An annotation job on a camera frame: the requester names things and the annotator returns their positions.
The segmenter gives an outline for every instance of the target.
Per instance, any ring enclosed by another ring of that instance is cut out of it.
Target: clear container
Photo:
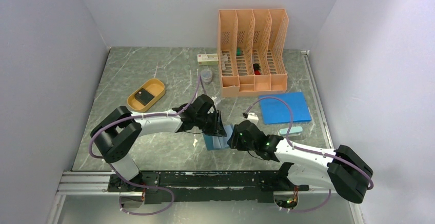
[[[203,83],[210,84],[212,77],[213,77],[213,72],[211,72],[211,70],[203,69],[201,71],[201,79],[202,79]]]

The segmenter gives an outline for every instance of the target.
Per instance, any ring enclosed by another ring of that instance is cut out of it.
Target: gray wall
[[[81,0],[0,0],[0,223],[44,223],[107,56]]]
[[[286,8],[285,47],[308,49],[335,0],[84,0],[110,46],[216,47],[218,9]]]
[[[367,223],[435,223],[435,0],[337,0],[310,61],[336,146],[374,170]]]

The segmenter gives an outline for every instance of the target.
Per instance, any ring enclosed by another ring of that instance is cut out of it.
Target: blue sheet
[[[273,96],[284,100],[293,111],[294,122],[304,123],[311,121],[310,112],[302,92],[289,92],[282,94],[260,95],[259,97]],[[276,99],[260,101],[261,113],[264,124],[289,123],[290,113],[287,107]]]

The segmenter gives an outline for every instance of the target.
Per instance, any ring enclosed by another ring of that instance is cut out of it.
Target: gray marble surface
[[[206,85],[209,96],[220,95],[217,65],[198,66],[197,54],[216,53],[214,48],[113,47],[95,94],[85,132],[78,149],[73,170],[109,171],[109,166],[88,154],[90,131],[118,106],[127,106],[127,97],[150,78],[158,78],[166,85],[166,94],[148,112],[166,111],[187,103],[194,93],[198,72],[209,68],[213,81]],[[303,127],[295,142],[326,148],[322,127],[313,97],[312,85],[300,51],[284,50],[283,60],[288,72],[288,92],[302,91],[312,121],[295,124]],[[244,120],[242,113],[257,97],[222,98],[218,109],[225,125]],[[258,127],[266,134],[276,134],[285,124],[265,125],[260,106],[252,110],[259,118]],[[141,170],[268,170],[278,169],[281,163],[261,161],[236,150],[207,151],[202,135],[190,133],[159,133],[140,137],[130,155]]]

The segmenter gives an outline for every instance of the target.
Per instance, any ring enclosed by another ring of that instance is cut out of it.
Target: black object
[[[147,90],[141,88],[136,94],[134,95],[134,98],[136,98],[139,103],[143,104],[144,106],[147,105],[153,98],[155,98],[151,93],[149,93]]]
[[[260,65],[259,64],[253,64],[252,67],[254,68],[254,71],[259,71],[260,70]]]
[[[187,104],[183,104],[178,108],[173,108],[178,112]],[[221,112],[216,110],[214,101],[207,95],[198,96],[195,101],[182,113],[180,118],[183,121],[180,129],[177,132],[191,130],[194,126],[203,131],[205,135],[225,137],[224,125],[222,124]]]
[[[340,145],[335,150],[335,155],[354,164],[372,178],[373,170],[348,146]],[[347,201],[362,203],[369,185],[368,179],[336,159],[329,163],[328,167],[328,175],[337,193]]]
[[[280,171],[141,171],[145,185],[170,189],[175,201],[231,201],[257,200],[274,202],[274,191],[293,191],[294,185],[280,187],[275,179],[282,175]],[[142,188],[128,189],[116,174],[110,176],[109,192],[140,192]],[[309,186],[300,186],[299,191],[308,191]],[[146,189],[145,204],[170,202],[171,195],[166,191]]]
[[[254,151],[264,160],[279,161],[275,156],[276,146],[284,139],[278,135],[265,135],[249,120],[234,125],[233,133],[227,144],[238,151]]]
[[[119,106],[91,131],[91,137],[110,123],[129,116],[131,112],[125,106]],[[117,127],[122,128],[122,131],[118,132]],[[141,124],[130,119],[106,129],[95,139],[95,145],[104,160],[111,164],[127,155],[141,131]]]

